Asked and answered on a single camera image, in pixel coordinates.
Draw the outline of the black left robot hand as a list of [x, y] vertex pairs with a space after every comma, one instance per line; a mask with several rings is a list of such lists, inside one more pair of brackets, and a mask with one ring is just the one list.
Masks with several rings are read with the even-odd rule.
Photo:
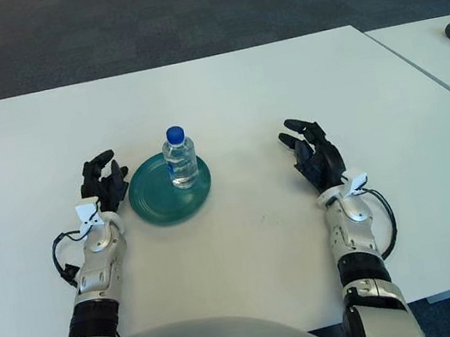
[[125, 198], [129, 183], [125, 179], [129, 169], [114, 160], [114, 151], [106, 150], [85, 162], [82, 167], [82, 198], [96, 197], [101, 211], [117, 212]]

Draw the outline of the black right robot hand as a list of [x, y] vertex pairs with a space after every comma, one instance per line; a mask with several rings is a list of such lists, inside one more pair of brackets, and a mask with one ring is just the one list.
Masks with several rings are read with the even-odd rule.
[[307, 181], [312, 183], [318, 193], [342, 184], [346, 167], [338, 148], [326, 137], [317, 122], [298, 119], [286, 119], [283, 125], [302, 135], [296, 138], [286, 133], [279, 133], [278, 139], [295, 155], [295, 169]]

